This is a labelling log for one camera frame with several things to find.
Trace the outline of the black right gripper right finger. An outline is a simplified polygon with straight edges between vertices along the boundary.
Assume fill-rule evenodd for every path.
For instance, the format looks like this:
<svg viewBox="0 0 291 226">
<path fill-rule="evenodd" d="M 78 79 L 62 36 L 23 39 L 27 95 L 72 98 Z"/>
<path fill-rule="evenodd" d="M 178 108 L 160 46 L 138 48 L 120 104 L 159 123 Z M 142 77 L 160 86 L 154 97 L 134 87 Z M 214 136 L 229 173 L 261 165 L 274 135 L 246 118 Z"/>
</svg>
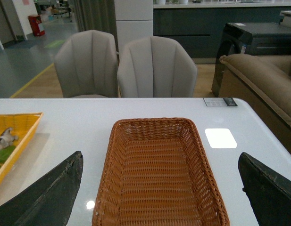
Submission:
<svg viewBox="0 0 291 226">
<path fill-rule="evenodd" d="M 291 181 L 246 152 L 238 170 L 260 226 L 291 226 Z"/>
</svg>

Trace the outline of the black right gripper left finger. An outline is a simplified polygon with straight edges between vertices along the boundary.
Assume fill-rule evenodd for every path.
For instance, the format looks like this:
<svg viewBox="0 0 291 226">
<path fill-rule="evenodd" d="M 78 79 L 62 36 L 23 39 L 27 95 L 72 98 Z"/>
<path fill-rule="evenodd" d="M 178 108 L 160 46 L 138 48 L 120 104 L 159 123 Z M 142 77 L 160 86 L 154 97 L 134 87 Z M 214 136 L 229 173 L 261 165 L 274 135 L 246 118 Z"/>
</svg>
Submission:
<svg viewBox="0 0 291 226">
<path fill-rule="evenodd" d="M 83 173 L 80 151 L 0 206 L 0 226 L 65 226 Z"/>
</svg>

